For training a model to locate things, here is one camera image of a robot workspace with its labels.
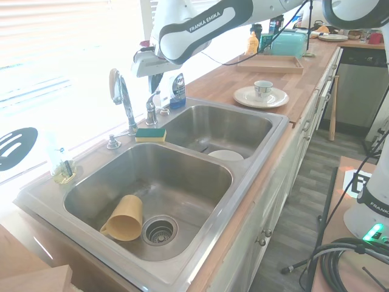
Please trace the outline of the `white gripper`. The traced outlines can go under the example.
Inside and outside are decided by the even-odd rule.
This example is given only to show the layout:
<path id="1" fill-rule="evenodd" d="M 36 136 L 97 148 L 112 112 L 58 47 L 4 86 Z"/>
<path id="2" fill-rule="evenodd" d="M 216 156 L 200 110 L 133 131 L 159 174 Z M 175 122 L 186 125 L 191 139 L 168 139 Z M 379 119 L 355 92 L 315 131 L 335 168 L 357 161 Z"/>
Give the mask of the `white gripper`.
<path id="1" fill-rule="evenodd" d="M 162 73 L 171 70 L 171 63 L 159 58 L 152 50 L 139 50 L 133 56 L 131 73 L 138 77 L 148 77 L 149 92 L 154 93 L 162 79 Z"/>

